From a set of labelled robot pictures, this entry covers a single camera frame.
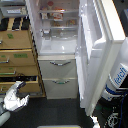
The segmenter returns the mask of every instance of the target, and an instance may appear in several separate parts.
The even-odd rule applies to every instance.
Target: drawer
[[[0,49],[31,48],[28,31],[2,31],[0,32]]]
[[[15,82],[0,82],[0,94],[6,93],[8,89],[14,84]],[[27,81],[26,85],[20,89],[20,93],[31,93],[31,92],[40,92],[38,77],[35,81]]]
[[[24,67],[0,67],[0,77],[11,76],[37,76],[38,70],[36,66]]]
[[[0,51],[0,67],[27,66],[27,65],[35,65],[35,61],[31,49]]]
[[[74,60],[38,60],[42,78],[77,78]]]
[[[44,80],[47,99],[76,98],[78,93],[77,79]]]

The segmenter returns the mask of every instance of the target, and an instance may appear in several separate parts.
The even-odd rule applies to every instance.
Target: wooden cabinet
[[[31,48],[28,31],[3,31],[0,32],[0,49],[25,49]]]
[[[10,66],[10,67],[0,67],[0,77],[15,77],[20,74],[25,76],[37,76],[38,70],[37,66]]]
[[[0,51],[0,66],[27,66],[35,64],[32,49]]]
[[[24,77],[26,85],[19,90],[21,94],[45,96],[30,30],[12,31],[13,22],[10,18],[7,31],[0,32],[0,94],[5,95],[17,78]]]

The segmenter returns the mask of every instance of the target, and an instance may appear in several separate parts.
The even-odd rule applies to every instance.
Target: dark floor
[[[79,125],[92,128],[93,122],[84,109],[79,107],[79,100],[30,99],[27,107],[11,113],[11,118],[2,128],[36,128],[46,125]]]

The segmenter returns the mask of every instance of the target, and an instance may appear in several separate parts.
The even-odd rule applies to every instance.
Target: label
[[[14,10],[7,10],[7,12],[9,14],[20,14],[21,13],[21,10],[20,9],[14,9]]]
[[[28,58],[27,54],[22,53],[22,54],[13,54],[14,58]]]
[[[120,64],[112,78],[114,84],[117,87],[120,87],[124,79],[126,78],[127,74],[128,74],[128,67],[126,67],[123,64]]]
[[[9,39],[13,39],[14,38],[12,34],[7,34],[7,35],[8,35]]]
[[[6,58],[6,56],[5,55],[1,55],[1,58]]]

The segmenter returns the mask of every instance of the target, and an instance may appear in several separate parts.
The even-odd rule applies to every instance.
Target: crisper drawer
[[[3,31],[0,32],[0,49],[31,48],[28,31]]]
[[[42,78],[77,78],[74,60],[39,60]]]
[[[78,93],[77,79],[43,80],[47,99],[76,98]]]
[[[31,49],[26,50],[1,50],[1,66],[27,66],[34,65],[35,61]]]
[[[35,76],[38,75],[36,66],[0,67],[0,77]]]
[[[15,82],[0,82],[0,94],[6,93]],[[27,81],[26,85],[19,90],[20,93],[40,92],[38,77],[35,80]]]

